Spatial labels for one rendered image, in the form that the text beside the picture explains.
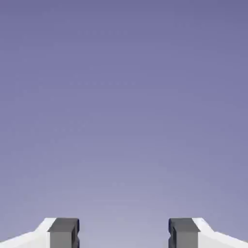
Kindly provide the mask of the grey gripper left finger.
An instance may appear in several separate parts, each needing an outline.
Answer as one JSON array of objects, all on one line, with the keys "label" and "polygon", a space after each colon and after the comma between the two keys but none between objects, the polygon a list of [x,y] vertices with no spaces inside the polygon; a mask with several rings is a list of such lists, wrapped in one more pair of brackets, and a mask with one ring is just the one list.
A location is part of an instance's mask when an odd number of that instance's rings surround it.
[{"label": "grey gripper left finger", "polygon": [[0,242],[0,248],[80,248],[78,218],[46,217],[32,232]]}]

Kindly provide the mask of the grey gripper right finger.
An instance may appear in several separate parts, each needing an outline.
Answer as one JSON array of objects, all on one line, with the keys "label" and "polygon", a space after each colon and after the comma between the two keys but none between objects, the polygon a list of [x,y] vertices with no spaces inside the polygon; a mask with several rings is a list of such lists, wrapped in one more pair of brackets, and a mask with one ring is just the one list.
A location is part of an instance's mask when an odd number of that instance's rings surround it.
[{"label": "grey gripper right finger", "polygon": [[248,242],[214,231],[202,217],[168,221],[168,248],[248,248]]}]

